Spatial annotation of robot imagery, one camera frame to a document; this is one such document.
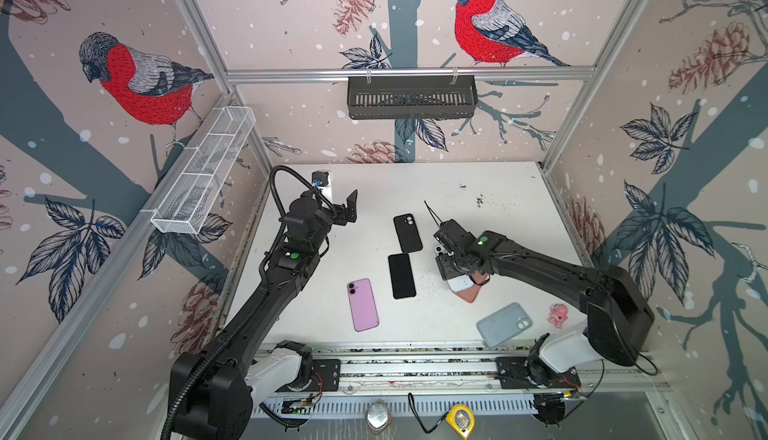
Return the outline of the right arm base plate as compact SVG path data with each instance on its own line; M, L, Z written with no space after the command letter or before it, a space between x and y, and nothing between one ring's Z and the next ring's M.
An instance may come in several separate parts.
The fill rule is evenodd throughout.
M530 361L526 357L503 356L495 358L497 373L502 389L553 388L573 390L582 387L575 369L556 372L540 360Z

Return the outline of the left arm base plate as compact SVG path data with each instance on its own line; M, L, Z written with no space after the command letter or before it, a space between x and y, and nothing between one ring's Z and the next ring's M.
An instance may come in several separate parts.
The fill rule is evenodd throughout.
M339 359L314 359L308 375L301 374L295 382L288 384L284 391L336 392L339 388L340 375L341 361Z

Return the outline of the light blue phone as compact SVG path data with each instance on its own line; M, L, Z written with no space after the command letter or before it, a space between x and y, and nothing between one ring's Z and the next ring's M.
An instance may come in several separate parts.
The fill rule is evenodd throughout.
M449 279L447 281L447 284L450 290L455 294L458 294L459 292L462 292L464 290L467 290L476 286L475 282L468 275L463 275L463 276Z

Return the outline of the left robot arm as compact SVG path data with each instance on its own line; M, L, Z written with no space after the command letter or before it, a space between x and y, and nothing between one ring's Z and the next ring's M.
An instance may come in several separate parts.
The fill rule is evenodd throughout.
M235 316L198 353L185 353L170 373L167 414L160 433L169 439L238 439L255 406L285 385L304 385L312 350L293 341L255 355L280 314L307 285L330 248L333 226L356 222L358 193L333 203L323 187L287 165L267 178L280 226L258 265L260 282Z

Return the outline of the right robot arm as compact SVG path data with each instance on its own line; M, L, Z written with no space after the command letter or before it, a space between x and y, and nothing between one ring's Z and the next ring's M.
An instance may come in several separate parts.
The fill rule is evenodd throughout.
M436 263L443 279L463 274L509 277L586 315L583 322L536 340L525 360L525 378L531 384L548 387L571 368L594 360L637 365L655 315L625 269L568 263L489 230L476 237L453 219L441 222L434 238L441 246Z

